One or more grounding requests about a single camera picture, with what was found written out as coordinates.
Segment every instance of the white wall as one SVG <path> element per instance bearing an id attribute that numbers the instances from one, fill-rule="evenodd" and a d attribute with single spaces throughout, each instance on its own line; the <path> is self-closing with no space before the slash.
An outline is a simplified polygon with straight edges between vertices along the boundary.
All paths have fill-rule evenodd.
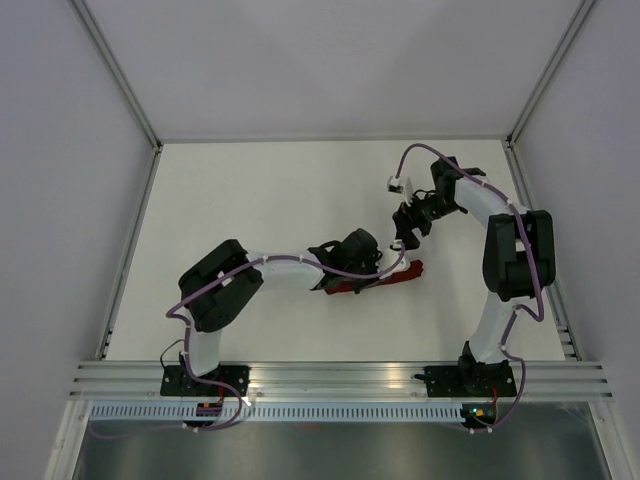
<path id="1" fill-rule="evenodd" d="M 556 226 L 571 324 L 640 451 L 640 2 L 600 2 L 518 142 Z"/>
<path id="2" fill-rule="evenodd" d="M 0 15 L 0 478 L 40 478 L 150 147 L 64 0 Z"/>
<path id="3" fill-rule="evenodd" d="M 88 0 L 164 141 L 506 134 L 579 0 Z"/>

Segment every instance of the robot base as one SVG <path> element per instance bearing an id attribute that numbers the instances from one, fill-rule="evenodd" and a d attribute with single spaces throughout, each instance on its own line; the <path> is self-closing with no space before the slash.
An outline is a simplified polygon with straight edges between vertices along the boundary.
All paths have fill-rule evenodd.
<path id="1" fill-rule="evenodd" d="M 203 375 L 205 380 L 217 380 L 234 387 L 241 396 L 247 395 L 249 388 L 249 367 L 246 365 L 223 365 L 213 372 Z M 221 388 L 194 381 L 182 365 L 167 366 L 160 387 L 161 397 L 220 397 Z M 231 395 L 224 391 L 223 396 Z"/>
<path id="2" fill-rule="evenodd" d="M 424 369 L 424 375 L 416 375 L 415 378 L 424 381 L 429 398 L 491 398 L 491 387 L 495 387 L 499 397 L 515 397 L 517 393 L 516 382 L 509 366 L 499 374 L 478 376 L 468 382 L 463 380 L 457 365 L 427 367 Z"/>

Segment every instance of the white table surface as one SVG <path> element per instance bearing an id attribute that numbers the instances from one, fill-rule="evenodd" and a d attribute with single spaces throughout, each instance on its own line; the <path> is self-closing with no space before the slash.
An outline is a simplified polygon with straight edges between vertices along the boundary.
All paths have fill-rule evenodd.
<path id="1" fill-rule="evenodd" d="M 401 202 L 386 192 L 410 141 L 165 145 L 107 358 L 157 360 L 184 333 L 166 310 L 178 278 L 222 241 L 269 253 L 342 240 L 358 227 L 384 247 Z M 480 167 L 517 198 L 497 140 L 429 142 L 463 167 Z M 405 164 L 415 188 L 432 187 L 435 157 L 414 150 Z M 456 360 L 486 299 L 484 229 L 454 213 L 434 223 L 412 252 L 425 272 L 360 295 L 258 292 L 222 336 L 227 361 Z M 522 315 L 509 348 L 527 360 L 563 360 L 551 310 Z M 167 356 L 176 359 L 177 350 Z"/>

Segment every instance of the purple cable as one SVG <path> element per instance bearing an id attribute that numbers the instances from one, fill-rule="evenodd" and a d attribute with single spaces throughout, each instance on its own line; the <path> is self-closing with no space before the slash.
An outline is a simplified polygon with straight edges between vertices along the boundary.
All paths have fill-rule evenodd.
<path id="1" fill-rule="evenodd" d="M 509 334 L 511 333 L 511 329 L 513 328 L 513 326 L 514 326 L 514 324 L 516 322 L 516 319 L 518 318 L 518 312 L 517 312 L 518 310 L 524 310 L 536 322 L 542 322 L 544 320 L 544 305 L 542 303 L 542 289 L 540 288 L 540 279 L 538 277 L 538 269 L 536 268 L 535 259 L 533 258 L 533 251 L 531 250 L 531 244 L 529 243 L 529 240 L 528 240 L 528 237 L 527 237 L 527 233 L 526 233 L 526 230 L 524 228 L 524 224 L 522 223 L 522 218 L 520 218 L 520 212 L 518 212 L 518 209 L 515 206 L 513 206 L 513 204 L 510 202 L 509 197 L 507 197 L 504 193 L 502 193 L 499 189 L 497 189 L 493 185 L 490 185 L 488 183 L 483 184 L 483 182 L 481 180 L 478 180 L 476 177 L 474 177 L 472 175 L 469 175 L 462 168 L 460 168 L 458 165 L 456 165 L 451 160 L 449 160 L 442 152 L 440 152 L 440 151 L 436 150 L 435 148 L 433 148 L 433 147 L 431 147 L 429 145 L 426 145 L 424 143 L 414 143 L 412 145 L 409 145 L 407 147 L 407 149 L 404 151 L 404 153 L 402 154 L 402 157 L 400 158 L 400 164 L 398 165 L 398 171 L 396 172 L 396 178 L 398 178 L 400 176 L 400 173 L 402 173 L 402 167 L 404 166 L 404 162 L 407 159 L 407 155 L 414 148 L 424 148 L 424 149 L 430 151 L 431 153 L 433 153 L 436 156 L 438 156 L 438 158 L 440 158 L 441 160 L 446 162 L 449 166 L 451 166 L 458 173 L 460 173 L 464 178 L 467 178 L 467 179 L 471 180 L 473 183 L 488 189 L 490 192 L 492 192 L 493 194 L 497 195 L 498 198 L 500 198 L 502 201 L 504 201 L 507 204 L 507 206 L 509 207 L 509 210 L 511 210 L 513 212 L 513 214 L 514 214 L 513 216 L 514 216 L 514 218 L 516 220 L 516 225 L 518 227 L 518 233 L 520 234 L 520 239 L 522 240 L 522 244 L 524 245 L 525 254 L 527 256 L 527 263 L 529 264 L 529 270 L 531 272 L 531 280 L 532 280 L 532 283 L 533 283 L 533 291 L 534 291 L 535 296 L 536 296 L 536 304 L 537 304 L 537 307 L 538 307 L 538 313 L 534 312 L 527 305 L 524 305 L 524 304 L 520 303 L 520 304 L 515 306 L 515 311 L 511 315 L 511 318 L 509 319 L 509 322 L 507 323 L 507 326 L 504 329 L 504 333 L 502 334 L 502 338 L 500 339 L 500 349 L 502 350 L 502 354 L 508 360 L 520 363 L 520 366 L 522 368 L 522 374 L 520 376 L 520 385 L 518 387 L 518 392 L 516 393 L 516 397 L 513 400 L 513 403 L 511 404 L 511 406 L 509 407 L 509 410 L 507 410 L 507 413 L 505 413 L 502 417 L 500 417 L 500 419 L 496 423 L 494 423 L 491 427 L 474 429 L 474 432 L 477 432 L 477 433 L 487 433 L 487 432 L 489 432 L 489 428 L 491 428 L 493 430 L 494 428 L 502 425 L 513 414 L 514 410 L 516 409 L 516 407 L 520 403 L 520 399 L 522 398 L 522 394 L 524 393 L 524 386 L 525 386 L 526 379 L 527 379 L 527 366 L 526 366 L 525 361 L 524 361 L 523 358 L 517 357 L 515 355 L 512 355 L 507 351 L 506 343 L 507 343 L 507 339 L 509 338 Z"/>

